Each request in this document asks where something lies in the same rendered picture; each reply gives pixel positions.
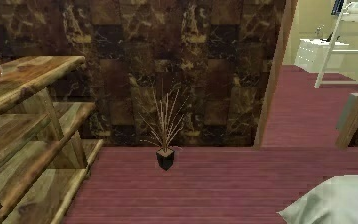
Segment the white cabinet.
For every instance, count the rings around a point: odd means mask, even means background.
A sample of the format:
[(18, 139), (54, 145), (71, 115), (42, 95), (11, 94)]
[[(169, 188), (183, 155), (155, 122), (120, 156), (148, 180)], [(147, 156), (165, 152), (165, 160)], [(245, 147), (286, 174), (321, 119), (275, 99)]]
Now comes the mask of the white cabinet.
[[(308, 73), (318, 73), (328, 51), (329, 43), (321, 39), (301, 39), (294, 65)], [(344, 60), (343, 54), (332, 54), (326, 72), (338, 72)]]

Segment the dry twig plant black pot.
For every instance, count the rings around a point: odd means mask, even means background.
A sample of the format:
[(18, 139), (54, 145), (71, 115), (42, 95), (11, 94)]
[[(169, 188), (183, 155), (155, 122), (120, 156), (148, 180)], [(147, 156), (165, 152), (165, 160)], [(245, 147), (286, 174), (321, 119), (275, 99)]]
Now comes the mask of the dry twig plant black pot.
[(158, 166), (168, 171), (175, 161), (173, 141), (183, 130), (185, 108), (189, 95), (180, 84), (165, 88), (161, 81), (160, 88), (151, 91), (152, 109), (143, 107), (138, 113), (141, 121), (147, 126), (148, 137), (142, 142), (156, 147), (155, 156)]

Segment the wooden shelf unit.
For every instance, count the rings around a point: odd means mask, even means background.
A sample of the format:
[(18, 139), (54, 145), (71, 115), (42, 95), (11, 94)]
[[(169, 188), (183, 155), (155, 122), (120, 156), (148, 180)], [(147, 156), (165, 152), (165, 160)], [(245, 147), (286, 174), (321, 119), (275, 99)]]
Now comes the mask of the wooden shelf unit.
[(0, 224), (61, 224), (103, 145), (79, 127), (93, 102), (54, 102), (48, 87), (82, 56), (29, 56), (2, 65)]

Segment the white ladder shelf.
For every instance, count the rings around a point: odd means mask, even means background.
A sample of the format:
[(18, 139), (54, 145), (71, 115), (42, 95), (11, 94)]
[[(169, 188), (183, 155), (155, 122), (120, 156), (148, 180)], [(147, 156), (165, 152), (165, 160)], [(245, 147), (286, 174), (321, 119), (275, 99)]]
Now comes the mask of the white ladder shelf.
[(358, 49), (339, 49), (336, 48), (336, 41), (342, 33), (341, 25), (344, 22), (358, 23), (358, 0), (335, 0), (331, 14), (336, 16), (335, 26), (328, 38), (328, 49), (324, 51), (323, 62), (317, 75), (314, 87), (321, 85), (337, 84), (358, 84), (358, 81), (324, 81), (328, 62), (333, 54), (358, 54)]

